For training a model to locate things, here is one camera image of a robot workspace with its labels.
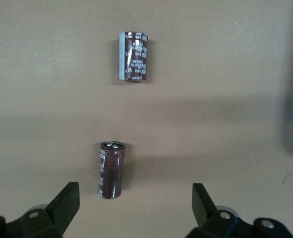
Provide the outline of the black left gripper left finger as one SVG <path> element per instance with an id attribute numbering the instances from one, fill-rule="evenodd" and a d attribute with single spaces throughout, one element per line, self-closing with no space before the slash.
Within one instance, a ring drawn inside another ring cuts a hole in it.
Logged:
<path id="1" fill-rule="evenodd" d="M 69 182 L 49 204 L 34 206 L 9 223 L 0 216 L 0 238 L 63 238 L 79 207 L 79 183 Z"/>

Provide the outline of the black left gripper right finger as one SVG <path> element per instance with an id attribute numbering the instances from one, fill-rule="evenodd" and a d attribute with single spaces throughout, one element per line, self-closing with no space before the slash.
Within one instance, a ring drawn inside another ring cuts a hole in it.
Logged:
<path id="1" fill-rule="evenodd" d="M 249 224 L 234 213 L 215 206 L 205 186 L 192 186 L 192 211 L 197 222 L 185 238 L 293 238 L 281 222 L 257 218 Z"/>

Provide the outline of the black terminal block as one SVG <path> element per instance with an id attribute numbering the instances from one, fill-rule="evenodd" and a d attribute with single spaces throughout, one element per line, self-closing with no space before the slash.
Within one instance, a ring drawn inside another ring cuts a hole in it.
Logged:
<path id="1" fill-rule="evenodd" d="M 119 34 L 119 80 L 144 81 L 147 78 L 148 35 L 143 32 Z"/>
<path id="2" fill-rule="evenodd" d="M 98 194 L 101 198 L 115 199 L 121 195 L 125 149 L 125 145 L 117 141 L 105 141 L 100 145 Z"/>

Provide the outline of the brown table mat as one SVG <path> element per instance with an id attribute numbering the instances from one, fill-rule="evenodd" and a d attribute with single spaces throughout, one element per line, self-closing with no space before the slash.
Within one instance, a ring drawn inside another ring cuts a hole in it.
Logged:
<path id="1" fill-rule="evenodd" d="M 147 78 L 119 80 L 119 34 L 148 35 Z M 0 0 L 0 215 L 79 182 L 65 238 L 184 238 L 191 191 L 293 233 L 282 145 L 293 0 Z M 126 147 L 98 194 L 100 145 Z"/>

